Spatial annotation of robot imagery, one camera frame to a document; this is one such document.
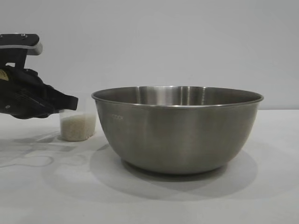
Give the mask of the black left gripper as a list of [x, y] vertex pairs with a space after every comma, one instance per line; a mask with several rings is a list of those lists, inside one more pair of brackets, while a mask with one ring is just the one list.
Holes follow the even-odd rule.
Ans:
[[51, 112], [76, 110], [78, 98], [44, 84], [38, 73], [6, 65], [0, 68], [0, 113], [17, 119], [47, 118]]

